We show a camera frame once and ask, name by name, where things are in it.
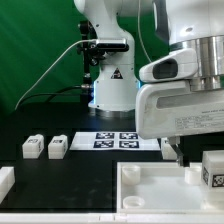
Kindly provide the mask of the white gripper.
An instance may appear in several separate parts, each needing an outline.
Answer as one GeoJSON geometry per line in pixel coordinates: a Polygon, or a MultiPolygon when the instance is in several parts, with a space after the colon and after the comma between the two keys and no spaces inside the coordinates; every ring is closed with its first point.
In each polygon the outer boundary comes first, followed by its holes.
{"type": "Polygon", "coordinates": [[[135,112],[139,136],[167,137],[184,166],[176,136],[224,131],[224,90],[191,92],[187,81],[146,84],[137,94],[135,112]]]}

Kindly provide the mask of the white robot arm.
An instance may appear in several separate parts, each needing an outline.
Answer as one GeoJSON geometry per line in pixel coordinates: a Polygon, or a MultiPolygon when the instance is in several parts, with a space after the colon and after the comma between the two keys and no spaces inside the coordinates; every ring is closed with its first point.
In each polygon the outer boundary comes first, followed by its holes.
{"type": "Polygon", "coordinates": [[[144,139],[224,131],[224,0],[74,0],[96,32],[90,55],[100,64],[91,111],[135,116],[144,139]],[[134,74],[134,39],[119,16],[154,13],[168,55],[134,74]]]}

